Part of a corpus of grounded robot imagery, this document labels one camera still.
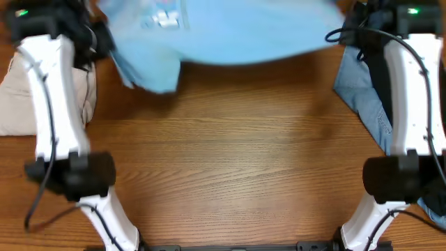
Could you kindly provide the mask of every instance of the wooden surface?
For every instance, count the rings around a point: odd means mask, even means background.
[[[0,46],[0,73],[12,50]],[[94,151],[117,165],[117,193],[152,245],[242,245],[328,240],[353,214],[362,165],[382,151],[332,91],[343,48],[258,66],[184,65],[178,93],[121,86],[98,66]],[[0,138],[0,250],[82,250],[101,245],[76,212],[39,234],[23,219],[37,186],[23,163],[33,137]],[[47,193],[34,222],[67,208]],[[420,215],[416,206],[411,208]],[[384,238],[396,250],[444,250],[446,238],[400,216]]]

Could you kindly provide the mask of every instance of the green led indicator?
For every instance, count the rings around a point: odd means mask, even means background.
[[[28,14],[28,10],[18,10],[18,11],[15,13],[15,16],[16,16],[16,17],[21,17],[21,16],[24,16],[24,15],[26,15],[26,14]]]
[[[417,8],[409,8],[407,13],[412,14],[412,15],[416,15],[418,13],[420,13],[420,10]]]

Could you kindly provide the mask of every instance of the beige cloth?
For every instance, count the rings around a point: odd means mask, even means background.
[[[10,62],[8,73],[0,84],[0,136],[22,136],[36,134],[36,119],[30,94],[28,76],[22,57],[15,54]],[[96,106],[96,72],[89,73],[72,69],[77,94],[79,115],[84,125],[93,118]]]

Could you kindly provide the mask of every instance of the light blue cloth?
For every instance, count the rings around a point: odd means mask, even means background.
[[[392,126],[371,83],[369,67],[356,59],[358,52],[359,49],[346,47],[341,68],[334,83],[334,90],[360,116],[371,136],[389,155],[392,145]],[[438,226],[446,229],[446,217],[440,217],[434,213],[421,198],[418,204]]]
[[[176,90],[181,61],[242,65],[329,46],[342,26],[333,0],[102,0],[126,86]],[[162,20],[173,21],[162,26]]]

